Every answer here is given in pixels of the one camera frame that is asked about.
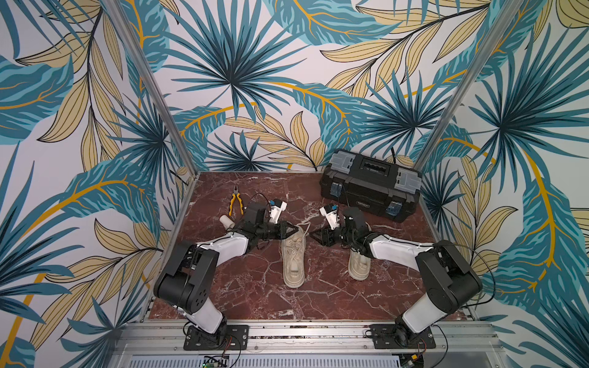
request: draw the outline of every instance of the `yellow pliers handle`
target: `yellow pliers handle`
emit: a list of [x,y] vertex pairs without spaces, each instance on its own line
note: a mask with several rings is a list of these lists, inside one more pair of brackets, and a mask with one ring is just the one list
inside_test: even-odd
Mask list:
[[243,215],[243,202],[241,200],[241,194],[239,193],[237,185],[235,186],[235,189],[233,190],[233,195],[231,196],[231,203],[229,204],[229,216],[231,216],[231,214],[233,213],[233,203],[235,203],[235,198],[239,200],[239,210]]

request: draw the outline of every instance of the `beige sneaker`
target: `beige sneaker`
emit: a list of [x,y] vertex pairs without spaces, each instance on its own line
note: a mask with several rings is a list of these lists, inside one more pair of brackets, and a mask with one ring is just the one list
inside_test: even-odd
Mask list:
[[370,274],[370,258],[354,252],[350,249],[350,260],[348,261],[348,273],[354,280],[362,281]]
[[280,242],[282,248],[282,272],[284,283],[293,289],[305,281],[305,237],[306,231],[299,231]]

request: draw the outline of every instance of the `black toolbox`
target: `black toolbox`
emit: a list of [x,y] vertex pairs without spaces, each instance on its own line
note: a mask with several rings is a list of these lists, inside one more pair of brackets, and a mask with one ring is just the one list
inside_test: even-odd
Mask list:
[[421,173],[386,161],[337,150],[321,176],[321,196],[403,222],[415,213]]

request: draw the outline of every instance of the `marble surface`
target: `marble surface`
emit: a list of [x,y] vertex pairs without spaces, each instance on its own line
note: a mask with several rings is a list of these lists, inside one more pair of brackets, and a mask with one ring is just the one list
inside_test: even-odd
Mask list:
[[[244,204],[261,192],[268,199],[288,203],[281,220],[308,221],[310,230],[326,224],[319,208],[331,202],[321,197],[320,174],[202,173],[191,199],[178,241],[203,241],[223,235],[219,217],[227,214],[235,184]],[[257,201],[263,201],[258,195]],[[417,212],[402,223],[365,213],[375,231],[413,241],[433,241],[425,218]],[[259,244],[243,257],[217,268],[211,300],[228,319],[394,319],[424,294],[419,273],[390,261],[372,260],[369,277],[356,281],[348,275],[350,250],[322,247],[306,238],[305,283],[298,289],[284,285],[280,241]],[[177,318],[161,300],[151,309],[152,319]],[[464,319],[454,314],[452,319]]]

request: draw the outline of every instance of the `wall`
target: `wall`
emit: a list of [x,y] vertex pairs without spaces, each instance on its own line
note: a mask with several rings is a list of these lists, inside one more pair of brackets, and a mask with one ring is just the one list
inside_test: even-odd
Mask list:
[[155,77],[200,170],[314,171],[337,148],[411,166],[503,3],[167,0],[169,46],[145,54],[168,55]]
[[0,12],[0,367],[99,367],[191,178],[98,1]]
[[[489,60],[428,161],[438,230],[493,280],[493,321],[514,367],[589,367],[587,2],[548,0],[502,63]],[[518,23],[531,2],[514,19]]]

